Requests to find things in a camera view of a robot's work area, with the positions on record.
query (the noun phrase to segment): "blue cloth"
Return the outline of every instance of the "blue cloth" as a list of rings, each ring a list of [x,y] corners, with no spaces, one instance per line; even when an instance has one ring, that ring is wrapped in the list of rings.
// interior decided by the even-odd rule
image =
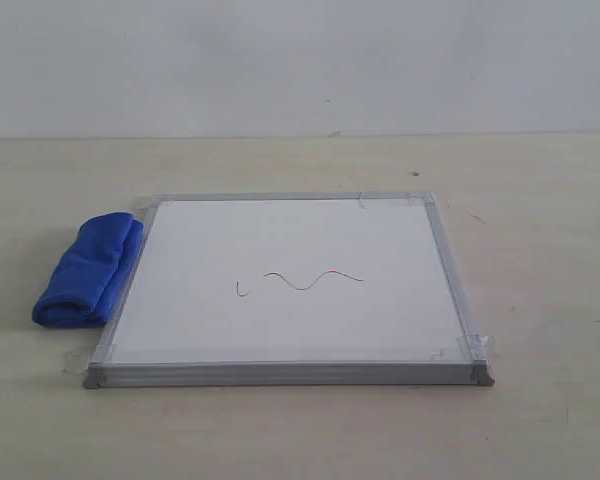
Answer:
[[[110,213],[87,221],[33,307],[33,321],[53,328],[104,325],[141,241],[142,223],[130,213]]]

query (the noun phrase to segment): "white board surface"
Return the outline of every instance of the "white board surface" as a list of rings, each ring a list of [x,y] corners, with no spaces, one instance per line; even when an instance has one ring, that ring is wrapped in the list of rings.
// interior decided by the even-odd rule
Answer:
[[[263,277],[304,288],[329,270],[362,281],[326,274],[299,291]],[[155,215],[111,361],[463,361],[461,336],[421,200],[174,201]]]
[[[600,0],[0,1],[0,137],[600,129]]]

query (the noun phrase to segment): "table surface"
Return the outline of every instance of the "table surface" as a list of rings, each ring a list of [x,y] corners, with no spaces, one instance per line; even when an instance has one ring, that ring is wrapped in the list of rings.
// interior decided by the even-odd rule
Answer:
[[[81,388],[29,319],[85,219],[154,193],[430,190],[498,383]],[[0,479],[600,479],[600,133],[0,141]]]

